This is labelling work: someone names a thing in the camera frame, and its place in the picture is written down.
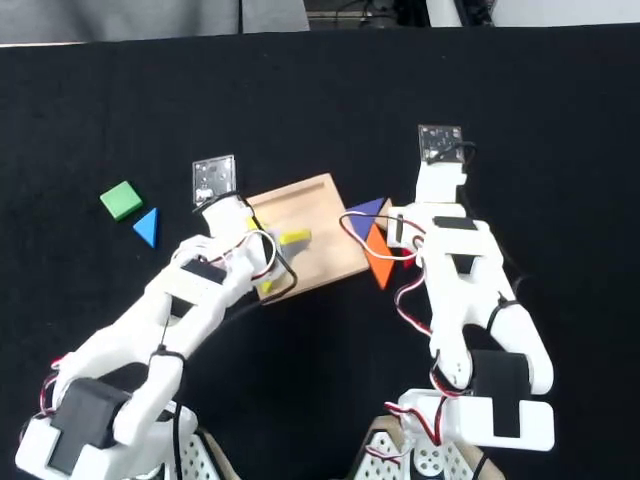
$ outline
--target wooden board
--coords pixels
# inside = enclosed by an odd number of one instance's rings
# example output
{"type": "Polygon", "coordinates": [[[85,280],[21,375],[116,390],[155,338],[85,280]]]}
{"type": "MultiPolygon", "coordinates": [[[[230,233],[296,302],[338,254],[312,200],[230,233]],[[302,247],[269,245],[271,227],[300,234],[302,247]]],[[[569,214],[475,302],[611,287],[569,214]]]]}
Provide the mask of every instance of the wooden board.
{"type": "MultiPolygon", "coordinates": [[[[260,223],[281,232],[311,230],[311,243],[291,262],[298,286],[284,298],[369,268],[360,246],[344,233],[338,217],[345,208],[331,174],[325,173],[249,198],[260,223]]],[[[286,287],[284,275],[274,282],[271,295],[286,287]]]]}

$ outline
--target white perforated base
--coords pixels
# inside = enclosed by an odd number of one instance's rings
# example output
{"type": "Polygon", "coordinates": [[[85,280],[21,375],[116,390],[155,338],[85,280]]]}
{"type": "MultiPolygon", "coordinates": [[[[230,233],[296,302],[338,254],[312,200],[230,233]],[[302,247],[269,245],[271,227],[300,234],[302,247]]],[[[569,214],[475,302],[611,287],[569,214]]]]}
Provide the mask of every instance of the white perforated base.
{"type": "Polygon", "coordinates": [[[183,480],[220,480],[207,449],[197,435],[182,445],[183,480]]]}
{"type": "MultiPolygon", "coordinates": [[[[387,455],[400,453],[386,432],[375,433],[369,445],[387,455]]],[[[402,480],[402,477],[400,467],[395,463],[365,454],[354,480],[402,480]]]]}
{"type": "MultiPolygon", "coordinates": [[[[385,454],[400,453],[386,432],[375,433],[369,445],[385,454]]],[[[393,462],[365,454],[354,480],[409,480],[410,461],[410,455],[407,455],[399,467],[393,462]]],[[[436,447],[425,437],[414,448],[413,463],[415,469],[427,478],[437,477],[443,471],[445,480],[471,480],[473,477],[473,470],[453,443],[436,447]]]]}
{"type": "Polygon", "coordinates": [[[446,464],[446,480],[471,480],[473,478],[473,470],[453,443],[443,445],[441,450],[444,453],[446,464]]]}

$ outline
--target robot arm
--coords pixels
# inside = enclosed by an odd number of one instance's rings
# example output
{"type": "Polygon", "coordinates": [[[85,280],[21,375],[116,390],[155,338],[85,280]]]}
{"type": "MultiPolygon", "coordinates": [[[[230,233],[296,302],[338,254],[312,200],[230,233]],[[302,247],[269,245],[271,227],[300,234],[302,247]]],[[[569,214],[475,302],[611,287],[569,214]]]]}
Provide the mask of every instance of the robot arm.
{"type": "MultiPolygon", "coordinates": [[[[29,423],[16,455],[20,468],[42,479],[119,480],[172,464],[171,399],[184,361],[227,307],[279,274],[277,245],[251,229],[250,207],[229,197],[204,216],[215,236],[183,242],[140,299],[59,362],[52,407],[29,423]],[[271,243],[270,260],[263,240],[271,243]],[[174,303],[187,309],[181,318],[171,313],[174,303]],[[148,365],[146,381],[131,395],[97,380],[130,363],[148,365]]],[[[183,408],[179,425],[184,441],[197,427],[195,414],[183,408]]],[[[175,475],[172,467],[166,473],[175,475]]]]}
{"type": "MultiPolygon", "coordinates": [[[[387,244],[416,252],[432,310],[436,390],[410,390],[399,405],[424,418],[438,414],[438,428],[449,441],[549,450],[553,410],[531,395],[550,390],[553,366],[531,316],[514,296],[489,226],[456,203],[456,189],[465,180],[462,161],[423,159],[416,201],[388,213],[395,220],[388,222],[387,244]],[[484,328],[504,351],[469,351],[462,333],[467,324],[484,328]]],[[[402,418],[407,431],[424,436],[415,416],[402,418]]]]}

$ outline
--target dark blue triangle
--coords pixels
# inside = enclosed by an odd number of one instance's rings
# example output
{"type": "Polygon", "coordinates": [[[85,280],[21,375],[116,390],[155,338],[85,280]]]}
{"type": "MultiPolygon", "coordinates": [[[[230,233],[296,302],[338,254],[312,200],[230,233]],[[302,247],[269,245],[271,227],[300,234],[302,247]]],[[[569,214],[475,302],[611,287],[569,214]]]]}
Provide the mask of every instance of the dark blue triangle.
{"type": "Polygon", "coordinates": [[[151,248],[156,248],[156,228],[158,226],[158,209],[154,208],[138,220],[133,229],[151,248]]]}
{"type": "MultiPolygon", "coordinates": [[[[377,215],[382,207],[383,201],[384,198],[371,200],[370,202],[351,207],[347,212],[362,212],[369,215],[377,215]]],[[[366,242],[367,237],[369,236],[369,230],[371,230],[371,225],[373,225],[373,222],[375,222],[376,219],[374,217],[359,217],[357,215],[352,215],[349,217],[349,220],[351,220],[351,225],[353,225],[353,231],[356,232],[356,235],[366,242]]]]}

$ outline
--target black cloth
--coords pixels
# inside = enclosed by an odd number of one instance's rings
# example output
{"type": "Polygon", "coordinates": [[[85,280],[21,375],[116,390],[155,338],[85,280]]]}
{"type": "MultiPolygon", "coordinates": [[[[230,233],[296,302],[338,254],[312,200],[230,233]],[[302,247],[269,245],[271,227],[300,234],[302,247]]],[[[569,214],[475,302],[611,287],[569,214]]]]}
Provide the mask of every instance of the black cloth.
{"type": "MultiPolygon", "coordinates": [[[[554,449],[491,458],[510,478],[632,478],[639,50],[637,25],[0,49],[2,477],[50,361],[206,233],[191,162],[234,153],[247,196],[331,172],[347,206],[404,204],[426,123],[478,144],[470,203],[530,275],[520,300],[555,365],[554,449]],[[159,208],[156,250],[140,213],[116,223],[98,199],[125,179],[159,208]]],[[[427,341],[392,303],[413,275],[263,308],[189,360],[185,405],[242,478],[344,475],[383,402],[429,386],[427,341]]],[[[428,319],[424,292],[408,305],[428,319]]]]}

